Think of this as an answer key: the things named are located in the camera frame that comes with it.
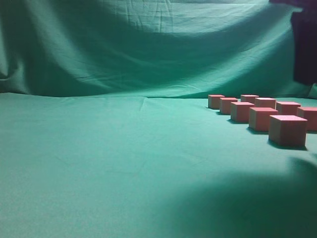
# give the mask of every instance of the green cloth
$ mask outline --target green cloth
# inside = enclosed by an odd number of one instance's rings
[[[0,237],[317,237],[317,134],[275,147],[206,106],[0,94]]]
[[[0,92],[306,97],[268,0],[0,0]]]

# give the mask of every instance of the green tablecloth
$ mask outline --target green tablecloth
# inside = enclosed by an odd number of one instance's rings
[[[0,237],[317,237],[317,134],[282,149],[206,106],[0,94]]]

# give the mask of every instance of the cube top face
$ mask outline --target cube top face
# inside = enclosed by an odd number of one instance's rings
[[[211,97],[211,98],[223,98],[223,97],[225,97],[225,96],[223,96],[223,95],[211,94],[211,95],[208,95],[208,97]]]
[[[221,101],[235,101],[237,98],[220,98]]]
[[[303,111],[310,111],[310,112],[317,112],[317,107],[299,107],[298,109],[303,110]]]
[[[253,110],[256,112],[278,112],[278,110],[275,110],[273,108],[250,108],[250,110]]]
[[[295,103],[295,102],[276,102],[276,104],[280,104],[280,105],[294,105],[294,106],[301,106],[299,103]]]
[[[241,97],[246,97],[246,98],[247,98],[247,97],[250,97],[250,98],[255,98],[255,97],[256,97],[256,98],[258,98],[259,95],[242,94]]]
[[[277,120],[282,120],[282,121],[307,121],[304,118],[300,118],[294,115],[272,115],[270,117],[275,118]]]
[[[262,100],[262,101],[271,101],[271,100],[275,100],[274,98],[256,98],[256,100]]]
[[[234,105],[244,105],[244,106],[254,106],[253,103],[248,103],[248,102],[233,102],[232,104]]]

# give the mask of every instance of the foam block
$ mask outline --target foam block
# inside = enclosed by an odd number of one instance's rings
[[[275,109],[276,100],[274,98],[255,98],[257,108],[273,108]]]
[[[237,102],[237,98],[220,98],[220,112],[222,114],[230,114],[231,103]]]
[[[254,104],[249,102],[231,103],[231,119],[236,122],[249,122],[250,107],[254,107]]]
[[[316,107],[299,107],[297,108],[297,116],[308,120],[307,130],[317,131],[317,108]]]
[[[220,98],[224,98],[223,95],[208,95],[208,108],[219,109]]]
[[[241,95],[241,102],[255,103],[255,99],[258,98],[259,95]]]
[[[278,110],[273,108],[250,108],[249,127],[256,131],[268,131],[269,116],[277,115]]]
[[[305,146],[307,120],[294,115],[270,116],[268,138],[282,146]]]
[[[280,115],[297,115],[297,108],[301,105],[295,102],[276,102],[276,109]]]

